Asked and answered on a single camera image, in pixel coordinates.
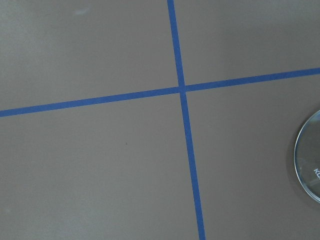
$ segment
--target floor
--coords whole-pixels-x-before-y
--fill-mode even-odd
[[[0,239],[317,240],[293,152],[319,11],[2,1]]]

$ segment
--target painter's tape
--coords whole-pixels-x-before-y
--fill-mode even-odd
[[[132,99],[142,99],[142,98],[149,98],[149,97],[177,94],[177,93],[179,93],[178,87],[169,87],[169,88],[162,88],[162,89],[156,89],[156,90],[139,91],[139,92],[125,93],[125,94],[118,94],[118,95],[111,95],[111,96],[101,96],[101,97],[95,97],[95,98],[88,98],[88,99],[81,99],[81,100],[74,100],[74,101],[64,101],[64,102],[50,103],[50,104],[37,105],[37,106],[27,106],[27,107],[14,108],[14,109],[8,109],[8,110],[0,110],[0,118],[13,116],[13,115],[31,114],[31,113],[38,113],[38,112],[44,112],[44,111],[68,109],[68,108],[75,108],[75,107],[95,105],[95,104],[105,104],[105,103],[112,103],[112,102],[132,100]]]
[[[249,76],[249,77],[235,78],[235,79],[222,80],[222,81],[212,81],[212,82],[206,82],[206,83],[192,84],[192,85],[185,86],[185,90],[187,92],[192,92],[192,91],[199,91],[199,90],[205,90],[205,89],[217,89],[217,88],[231,87],[231,86],[243,85],[243,84],[253,84],[253,83],[261,83],[261,82],[280,80],[280,79],[305,77],[305,76],[311,76],[311,75],[317,75],[317,74],[320,74],[320,67],[297,70],[297,71],[287,71],[287,72],[266,74],[266,75],[260,75],[260,76]]]
[[[169,11],[169,18],[170,18],[175,67],[176,67],[178,86],[179,86],[179,92],[180,92],[180,101],[181,101],[181,108],[182,108],[186,148],[187,148],[188,160],[189,160],[189,169],[190,169],[191,185],[192,185],[192,191],[193,191],[193,201],[194,201],[194,207],[195,207],[196,222],[198,227],[199,240],[205,240],[206,234],[205,234],[204,219],[203,219],[202,208],[201,208],[197,168],[196,168],[196,161],[195,161],[194,145],[193,145],[192,134],[191,134],[188,101],[187,101],[187,95],[186,95],[184,70],[183,70],[181,51],[180,51],[175,5],[173,0],[167,0],[167,4],[168,4],[168,11]]]

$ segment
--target magnifying glass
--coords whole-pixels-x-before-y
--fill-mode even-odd
[[[298,134],[294,166],[304,190],[320,203],[320,110],[305,122]]]

